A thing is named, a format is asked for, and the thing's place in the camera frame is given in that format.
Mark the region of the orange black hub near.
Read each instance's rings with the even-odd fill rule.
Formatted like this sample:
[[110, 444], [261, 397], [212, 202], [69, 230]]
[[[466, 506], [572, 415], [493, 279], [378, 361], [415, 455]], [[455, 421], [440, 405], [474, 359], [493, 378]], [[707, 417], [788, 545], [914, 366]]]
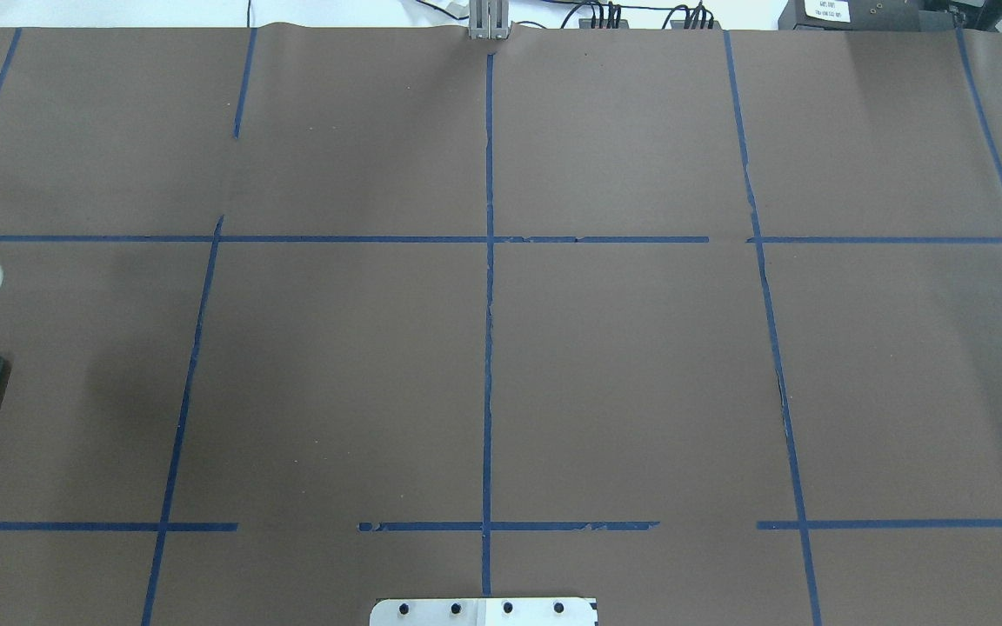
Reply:
[[679, 4], [665, 13], [663, 30], [713, 30], [718, 28], [718, 20], [704, 1], [693, 5]]

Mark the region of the aluminium frame post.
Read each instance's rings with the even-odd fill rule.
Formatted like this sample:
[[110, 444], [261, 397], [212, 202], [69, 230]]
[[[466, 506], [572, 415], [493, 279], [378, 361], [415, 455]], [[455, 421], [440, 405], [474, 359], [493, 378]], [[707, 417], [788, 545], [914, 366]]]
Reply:
[[505, 40], [511, 33], [508, 0], [468, 1], [468, 35], [473, 40]]

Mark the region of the black desktop box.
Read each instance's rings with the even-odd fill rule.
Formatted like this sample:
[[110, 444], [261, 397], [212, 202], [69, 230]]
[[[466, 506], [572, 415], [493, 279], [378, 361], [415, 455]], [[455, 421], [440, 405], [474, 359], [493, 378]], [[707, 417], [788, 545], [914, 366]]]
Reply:
[[927, 8], [927, 1], [787, 1], [777, 17], [778, 30], [936, 32], [954, 30], [947, 10]]

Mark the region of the orange black hub far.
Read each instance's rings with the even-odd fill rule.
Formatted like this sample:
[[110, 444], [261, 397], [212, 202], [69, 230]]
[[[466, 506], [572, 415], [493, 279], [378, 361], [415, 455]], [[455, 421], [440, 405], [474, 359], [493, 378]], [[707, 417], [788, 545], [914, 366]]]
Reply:
[[580, 8], [588, 7], [590, 15], [577, 20], [578, 28], [584, 30], [620, 30], [625, 27], [624, 7], [617, 3], [596, 3], [588, 1], [569, 13], [567, 21], [576, 16]]

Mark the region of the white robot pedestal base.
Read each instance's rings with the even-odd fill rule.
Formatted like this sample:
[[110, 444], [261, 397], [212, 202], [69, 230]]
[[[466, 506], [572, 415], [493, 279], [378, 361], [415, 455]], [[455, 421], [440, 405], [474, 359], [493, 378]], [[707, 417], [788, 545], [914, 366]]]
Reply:
[[583, 597], [383, 599], [370, 625], [598, 625], [597, 601]]

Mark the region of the orange black hub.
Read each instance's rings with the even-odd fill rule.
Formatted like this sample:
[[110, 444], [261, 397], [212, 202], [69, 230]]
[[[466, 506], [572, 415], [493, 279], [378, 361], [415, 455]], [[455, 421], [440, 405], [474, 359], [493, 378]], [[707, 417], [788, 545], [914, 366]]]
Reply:
[[577, 20], [578, 28], [584, 30], [620, 30], [625, 27], [624, 7], [617, 3], [596, 3], [588, 1], [569, 13], [567, 21], [576, 16], [580, 8], [588, 7], [590, 15]]
[[713, 30], [718, 28], [718, 20], [704, 1], [693, 5], [679, 4], [665, 13], [663, 30]]

